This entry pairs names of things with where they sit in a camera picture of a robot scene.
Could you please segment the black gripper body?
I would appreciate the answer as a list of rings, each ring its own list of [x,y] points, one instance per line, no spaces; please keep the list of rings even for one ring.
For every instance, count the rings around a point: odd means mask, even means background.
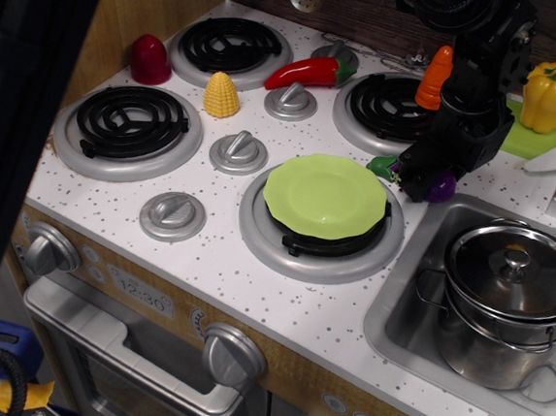
[[[457,178],[494,159],[513,124],[503,92],[447,81],[430,129],[400,154],[402,174],[450,170]]]

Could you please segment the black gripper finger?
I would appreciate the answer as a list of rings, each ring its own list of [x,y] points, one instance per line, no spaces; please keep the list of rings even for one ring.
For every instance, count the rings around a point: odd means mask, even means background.
[[[400,161],[401,188],[415,203],[449,201],[451,168],[446,165],[413,164]]]

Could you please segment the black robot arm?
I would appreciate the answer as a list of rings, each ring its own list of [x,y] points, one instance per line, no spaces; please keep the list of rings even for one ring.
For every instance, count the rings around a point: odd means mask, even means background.
[[[453,70],[429,133],[399,157],[400,185],[415,202],[442,199],[441,178],[457,182],[491,161],[514,122],[507,95],[527,81],[537,11],[529,0],[396,0],[434,31],[451,34]]]

